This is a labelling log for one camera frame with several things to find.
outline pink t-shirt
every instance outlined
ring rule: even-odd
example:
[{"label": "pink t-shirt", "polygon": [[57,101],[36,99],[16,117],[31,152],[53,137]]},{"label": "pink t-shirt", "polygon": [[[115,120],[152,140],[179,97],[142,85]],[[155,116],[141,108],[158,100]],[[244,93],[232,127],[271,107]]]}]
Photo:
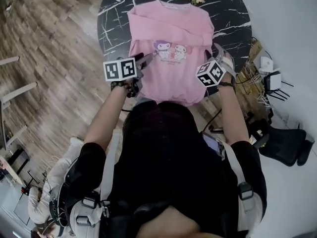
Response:
[{"label": "pink t-shirt", "polygon": [[206,87],[195,74],[206,60],[205,50],[211,52],[214,30],[208,12],[156,0],[135,6],[128,17],[130,55],[158,52],[143,70],[141,96],[184,106],[199,102]]}]

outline black chair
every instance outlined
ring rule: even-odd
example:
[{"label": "black chair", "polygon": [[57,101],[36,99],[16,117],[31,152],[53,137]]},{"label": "black chair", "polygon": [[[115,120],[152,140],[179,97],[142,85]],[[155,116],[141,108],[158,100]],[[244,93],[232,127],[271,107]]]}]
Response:
[{"label": "black chair", "polygon": [[262,155],[289,167],[296,162],[298,166],[304,165],[315,142],[308,141],[302,129],[276,129],[264,119],[248,124],[247,127],[249,134],[257,140],[254,146]]}]

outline black marble table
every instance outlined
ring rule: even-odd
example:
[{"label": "black marble table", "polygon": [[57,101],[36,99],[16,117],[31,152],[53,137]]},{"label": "black marble table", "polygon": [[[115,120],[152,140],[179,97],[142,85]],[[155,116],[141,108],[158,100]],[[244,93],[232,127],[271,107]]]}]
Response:
[{"label": "black marble table", "polygon": [[[131,34],[127,12],[136,4],[154,0],[103,0],[98,13],[98,38],[106,60],[127,58]],[[161,0],[170,3],[189,3],[188,0]],[[205,0],[197,4],[206,10],[214,25],[213,42],[228,50],[239,72],[251,48],[252,29],[248,11],[242,0]],[[217,91],[208,88],[208,93]]]}]

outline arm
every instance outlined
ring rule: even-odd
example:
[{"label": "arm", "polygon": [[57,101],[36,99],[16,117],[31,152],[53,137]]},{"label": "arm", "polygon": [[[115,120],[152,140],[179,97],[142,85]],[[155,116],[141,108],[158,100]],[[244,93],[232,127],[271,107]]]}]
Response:
[{"label": "arm", "polygon": [[[231,75],[226,73],[223,82],[230,83]],[[222,126],[228,144],[232,145],[239,141],[248,141],[249,134],[244,117],[238,103],[238,99],[232,87],[219,87],[222,107]]]},{"label": "arm", "polygon": [[118,86],[110,92],[88,129],[85,143],[96,143],[104,151],[106,150],[118,123],[127,93],[127,89]]}]

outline cartoon print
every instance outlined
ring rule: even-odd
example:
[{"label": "cartoon print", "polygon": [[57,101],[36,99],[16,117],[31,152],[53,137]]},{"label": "cartoon print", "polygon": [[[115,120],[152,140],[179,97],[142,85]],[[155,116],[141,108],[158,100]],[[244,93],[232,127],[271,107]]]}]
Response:
[{"label": "cartoon print", "polygon": [[190,55],[192,53],[192,47],[190,46],[172,44],[172,47],[175,48],[175,53],[174,53],[175,60],[186,59],[185,54],[187,53]]},{"label": "cartoon print", "polygon": [[166,41],[156,41],[154,42],[154,47],[158,50],[158,55],[162,59],[167,59],[169,57],[169,51],[171,43]]}]

